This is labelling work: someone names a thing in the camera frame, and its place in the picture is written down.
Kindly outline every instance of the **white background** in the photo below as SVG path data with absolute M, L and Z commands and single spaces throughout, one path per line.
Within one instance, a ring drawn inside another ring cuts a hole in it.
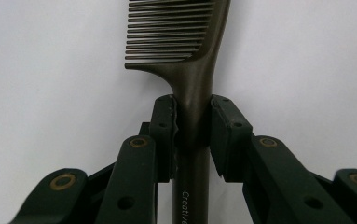
M 0 1 L 0 223 L 45 175 L 91 175 L 171 93 L 124 69 L 128 2 Z M 312 172 L 357 168 L 357 1 L 233 0 L 214 93 Z M 251 223 L 240 184 L 212 164 L 210 223 Z M 160 185 L 158 223 L 171 223 Z

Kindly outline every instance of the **comb teeth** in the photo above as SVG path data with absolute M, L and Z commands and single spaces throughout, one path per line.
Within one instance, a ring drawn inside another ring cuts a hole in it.
M 201 47 L 214 1 L 130 0 L 126 60 L 182 61 Z

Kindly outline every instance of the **white wall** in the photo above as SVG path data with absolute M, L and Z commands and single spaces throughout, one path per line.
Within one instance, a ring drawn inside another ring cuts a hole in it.
M 127 10 L 127 1 L 0 1 L 0 223 L 45 175 L 113 162 L 171 92 L 124 69 Z M 357 168 L 357 1 L 233 0 L 214 92 L 309 170 Z M 212 169 L 210 223 L 251 223 L 241 185 Z M 171 193 L 161 185 L 159 223 L 171 223 Z

